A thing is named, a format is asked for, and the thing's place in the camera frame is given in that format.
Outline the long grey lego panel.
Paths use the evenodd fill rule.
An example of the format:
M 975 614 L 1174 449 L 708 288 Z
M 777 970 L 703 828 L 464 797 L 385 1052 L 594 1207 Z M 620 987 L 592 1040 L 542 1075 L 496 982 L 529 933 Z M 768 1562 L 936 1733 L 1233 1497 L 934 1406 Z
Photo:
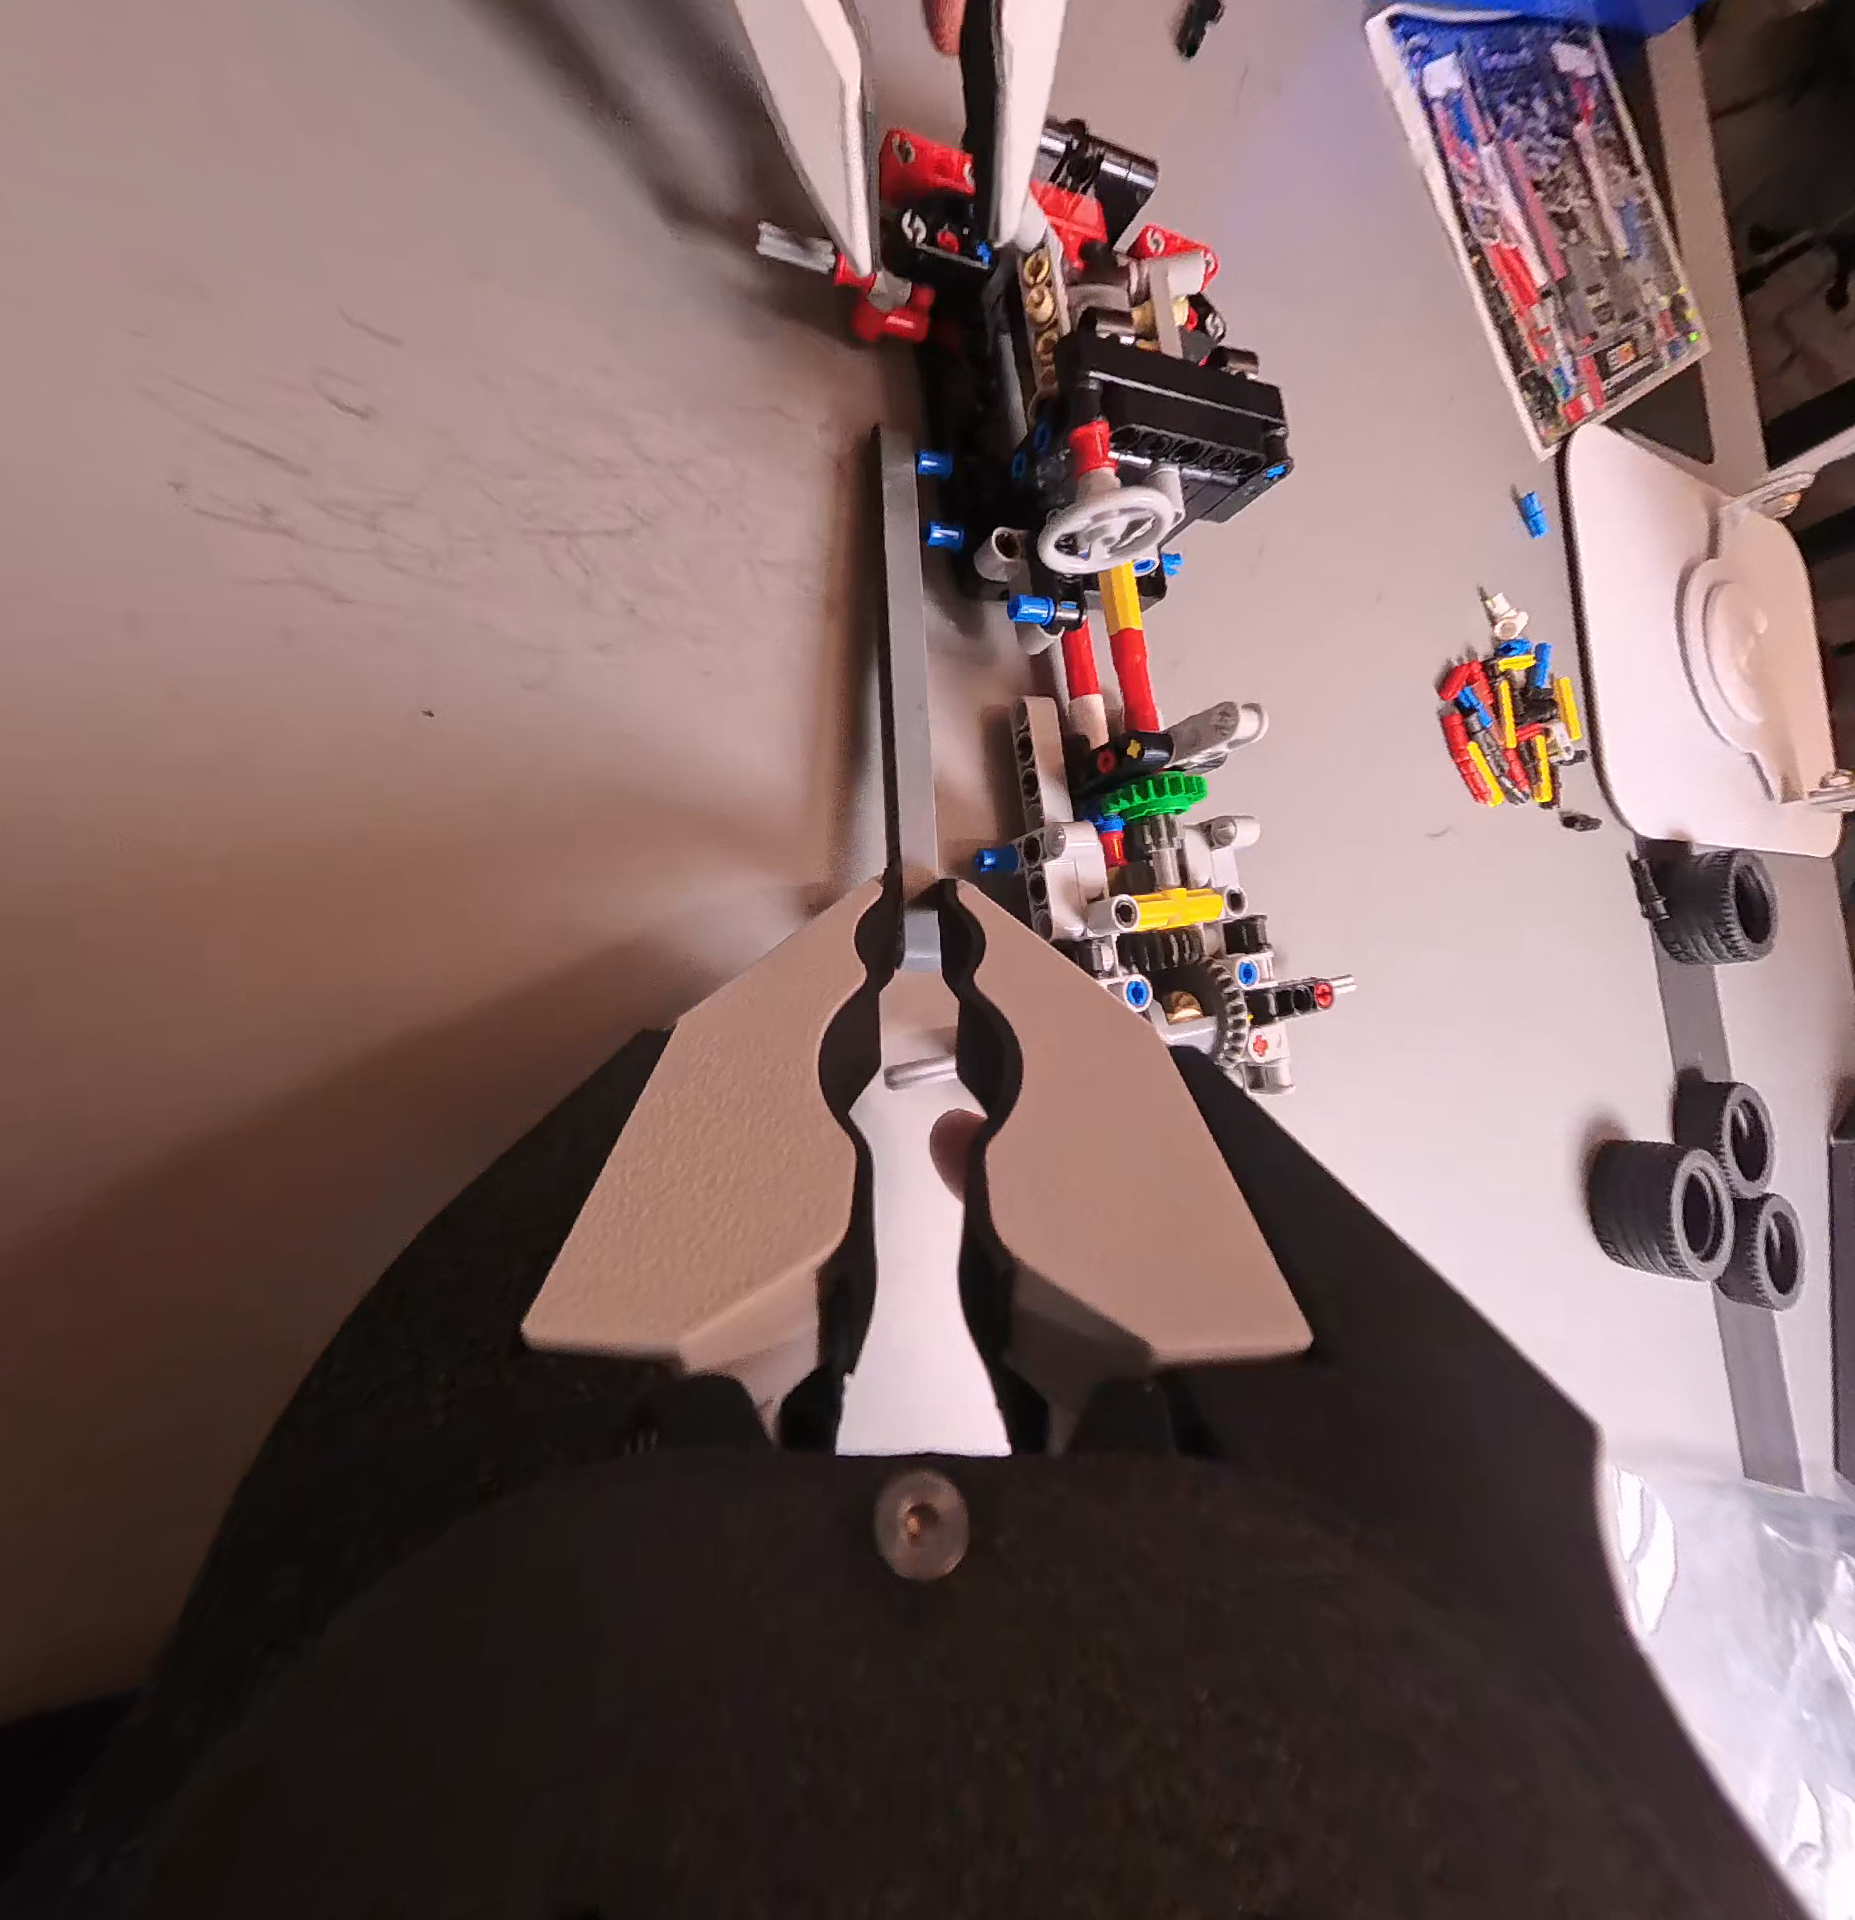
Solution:
M 933 751 L 931 602 L 923 579 L 914 442 L 870 436 L 875 516 L 875 715 L 885 881 L 897 902 L 895 965 L 944 975 L 944 860 Z

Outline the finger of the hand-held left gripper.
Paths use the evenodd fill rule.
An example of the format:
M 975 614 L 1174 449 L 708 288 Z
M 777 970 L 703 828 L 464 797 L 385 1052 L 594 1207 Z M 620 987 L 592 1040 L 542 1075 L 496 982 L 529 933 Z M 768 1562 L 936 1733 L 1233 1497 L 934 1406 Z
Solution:
M 1060 58 L 1065 3 L 967 3 L 962 74 L 965 141 L 988 246 L 1021 243 Z
M 786 157 L 848 274 L 881 270 L 868 46 L 848 3 L 736 3 Z

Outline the black lego tyre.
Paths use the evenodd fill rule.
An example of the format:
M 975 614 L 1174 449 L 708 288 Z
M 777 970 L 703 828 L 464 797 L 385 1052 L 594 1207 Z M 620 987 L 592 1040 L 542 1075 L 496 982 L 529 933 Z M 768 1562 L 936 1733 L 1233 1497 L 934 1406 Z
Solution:
M 1805 1284 L 1806 1243 L 1793 1204 L 1782 1193 L 1739 1200 L 1718 1290 L 1740 1307 L 1782 1313 L 1801 1302 Z
M 1716 1284 L 1734 1251 L 1737 1197 L 1705 1150 L 1607 1140 L 1589 1172 L 1591 1228 L 1616 1264 Z
M 1679 963 L 1749 965 L 1775 948 L 1781 905 L 1763 855 L 1742 849 L 1649 860 L 1653 926 Z
M 1768 1101 L 1732 1079 L 1683 1077 L 1675 1101 L 1675 1140 L 1702 1150 L 1721 1166 L 1737 1200 L 1772 1188 L 1778 1135 Z

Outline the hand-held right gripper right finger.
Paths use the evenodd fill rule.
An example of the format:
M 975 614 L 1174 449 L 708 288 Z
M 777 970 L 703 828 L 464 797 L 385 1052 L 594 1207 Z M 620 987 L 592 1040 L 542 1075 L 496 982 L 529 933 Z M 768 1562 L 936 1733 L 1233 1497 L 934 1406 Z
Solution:
M 976 1108 L 958 1282 L 1008 1448 L 1105 1387 L 1282 1364 L 1314 1331 L 1153 1026 L 965 881 L 936 891 Z

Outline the lego car chassis assembly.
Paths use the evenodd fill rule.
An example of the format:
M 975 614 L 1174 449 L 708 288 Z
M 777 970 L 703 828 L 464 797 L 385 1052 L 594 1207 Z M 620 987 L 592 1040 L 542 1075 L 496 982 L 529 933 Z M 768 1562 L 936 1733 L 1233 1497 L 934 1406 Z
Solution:
M 1153 157 L 1050 120 L 1032 237 L 986 237 L 976 159 L 911 128 L 875 170 L 881 293 L 844 249 L 765 223 L 755 249 L 853 298 L 853 331 L 914 351 L 931 442 L 923 544 L 1008 612 L 1041 686 L 1012 707 L 1018 833 L 979 852 L 1023 919 L 1155 1034 L 1243 1091 L 1292 1087 L 1292 1031 L 1351 993 L 1282 973 L 1241 860 L 1259 837 L 1208 784 L 1268 730 L 1223 698 L 1167 719 L 1146 612 L 1178 542 L 1287 476 L 1284 399 L 1229 347 L 1215 252 L 1146 216 Z

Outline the blue container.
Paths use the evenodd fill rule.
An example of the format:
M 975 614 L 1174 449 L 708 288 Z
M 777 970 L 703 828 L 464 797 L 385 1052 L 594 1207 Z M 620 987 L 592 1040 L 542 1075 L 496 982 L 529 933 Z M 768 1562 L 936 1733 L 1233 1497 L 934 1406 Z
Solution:
M 1441 23 L 1535 23 L 1589 26 L 1601 35 L 1645 42 L 1683 25 L 1699 3 L 1392 3 L 1405 12 Z

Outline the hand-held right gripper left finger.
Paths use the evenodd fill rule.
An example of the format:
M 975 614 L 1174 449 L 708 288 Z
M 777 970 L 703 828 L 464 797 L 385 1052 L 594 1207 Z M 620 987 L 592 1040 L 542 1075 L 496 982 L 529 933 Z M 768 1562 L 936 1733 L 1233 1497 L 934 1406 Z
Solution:
M 521 1322 L 542 1354 L 741 1386 L 780 1446 L 832 1455 L 875 1303 L 870 1147 L 901 950 L 868 880 L 684 1013 Z

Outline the pile of small lego pins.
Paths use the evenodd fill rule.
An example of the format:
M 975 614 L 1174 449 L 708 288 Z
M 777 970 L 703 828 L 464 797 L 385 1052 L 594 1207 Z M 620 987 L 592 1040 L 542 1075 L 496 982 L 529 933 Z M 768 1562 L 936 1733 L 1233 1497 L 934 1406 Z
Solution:
M 1483 808 L 1575 808 L 1563 775 L 1591 762 L 1579 690 L 1546 642 L 1496 643 L 1450 665 L 1439 686 L 1443 749 Z

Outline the clear plastic bag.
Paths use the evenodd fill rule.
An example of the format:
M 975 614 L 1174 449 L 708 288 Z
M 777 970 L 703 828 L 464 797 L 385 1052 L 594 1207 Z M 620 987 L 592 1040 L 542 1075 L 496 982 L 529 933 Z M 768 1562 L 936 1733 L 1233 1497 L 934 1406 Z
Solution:
M 1855 1501 L 1603 1469 L 1613 1578 L 1683 1729 L 1808 1917 L 1855 1919 Z

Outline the white rounded tray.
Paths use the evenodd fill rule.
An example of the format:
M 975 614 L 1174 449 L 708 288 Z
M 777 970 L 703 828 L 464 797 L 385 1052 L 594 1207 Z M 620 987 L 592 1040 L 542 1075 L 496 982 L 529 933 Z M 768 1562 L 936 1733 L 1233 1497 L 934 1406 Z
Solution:
M 1596 424 L 1562 459 L 1592 754 L 1622 823 L 1653 843 L 1833 855 L 1855 774 L 1786 526 L 1813 470 L 1730 495 Z

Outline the colourful lego instruction booklet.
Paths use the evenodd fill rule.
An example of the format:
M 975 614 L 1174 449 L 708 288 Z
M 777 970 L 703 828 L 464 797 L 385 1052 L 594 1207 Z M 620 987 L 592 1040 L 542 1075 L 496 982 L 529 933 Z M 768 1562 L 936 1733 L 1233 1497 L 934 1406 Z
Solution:
M 1366 35 L 1542 459 L 1707 356 L 1606 35 L 1388 5 Z

